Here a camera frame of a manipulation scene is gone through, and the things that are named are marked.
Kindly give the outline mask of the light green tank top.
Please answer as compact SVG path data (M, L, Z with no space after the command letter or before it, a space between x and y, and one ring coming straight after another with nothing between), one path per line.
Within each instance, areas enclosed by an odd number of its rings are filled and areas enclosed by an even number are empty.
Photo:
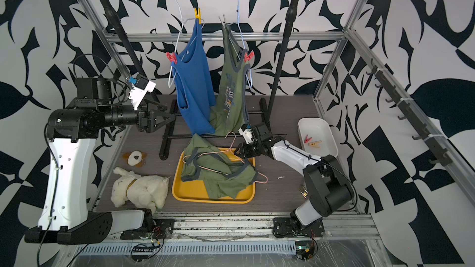
M201 180L210 199L237 195L252 185L258 171L248 160L232 161L223 151L195 134L184 150L181 180Z

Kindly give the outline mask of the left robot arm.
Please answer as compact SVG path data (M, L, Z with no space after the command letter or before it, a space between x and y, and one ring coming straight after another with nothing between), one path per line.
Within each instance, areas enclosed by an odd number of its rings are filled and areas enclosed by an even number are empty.
M98 134L109 127L137 126L152 133L173 122L167 107L146 99L156 85L144 76L126 81L128 104L114 103L112 81L102 77L75 80L77 96L64 109L53 111L44 138L51 156L47 196L38 225L29 229L30 244L85 245L103 242L109 235L136 229L152 230L152 212L136 210L91 212L86 191L90 160Z

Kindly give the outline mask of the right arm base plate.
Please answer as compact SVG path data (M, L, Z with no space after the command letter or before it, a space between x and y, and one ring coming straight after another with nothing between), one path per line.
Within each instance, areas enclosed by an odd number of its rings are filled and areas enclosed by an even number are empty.
M284 237L323 237L325 228L322 220L302 226L294 218L274 218L272 234L276 238Z

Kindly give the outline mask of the dark green printed tank top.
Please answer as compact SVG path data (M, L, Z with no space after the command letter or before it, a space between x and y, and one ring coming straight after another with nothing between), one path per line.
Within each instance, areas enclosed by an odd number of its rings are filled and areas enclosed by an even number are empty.
M249 123L246 107L246 75L250 64L244 62L244 52L232 35L231 25L222 28L224 63L215 106L210 113L210 124L214 135L226 136L238 133L242 125Z

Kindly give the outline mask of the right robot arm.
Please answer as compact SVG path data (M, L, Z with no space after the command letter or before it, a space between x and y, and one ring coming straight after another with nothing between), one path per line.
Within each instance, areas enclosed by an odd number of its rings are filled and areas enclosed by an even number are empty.
M256 126L244 124L238 132L245 142L238 145L236 156L267 156L286 164L304 177L308 193L306 201L291 213L296 226L309 226L341 210L351 201L357 203L356 190L334 156L321 157L305 152L284 137L273 135L264 123Z

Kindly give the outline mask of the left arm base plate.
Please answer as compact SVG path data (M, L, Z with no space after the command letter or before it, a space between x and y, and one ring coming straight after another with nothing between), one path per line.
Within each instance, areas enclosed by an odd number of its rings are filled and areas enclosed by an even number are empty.
M173 234L174 223L174 219L154 219L152 222L146 221L142 227L138 229L124 231L121 234L120 239L167 239Z

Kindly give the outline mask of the beige wooden clothespin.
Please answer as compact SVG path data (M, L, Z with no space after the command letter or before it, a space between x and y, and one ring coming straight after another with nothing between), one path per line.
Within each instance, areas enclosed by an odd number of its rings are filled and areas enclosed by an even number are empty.
M322 143L321 140L319 141L314 141L314 142L309 142L308 146L313 147L313 148L320 148L320 144Z

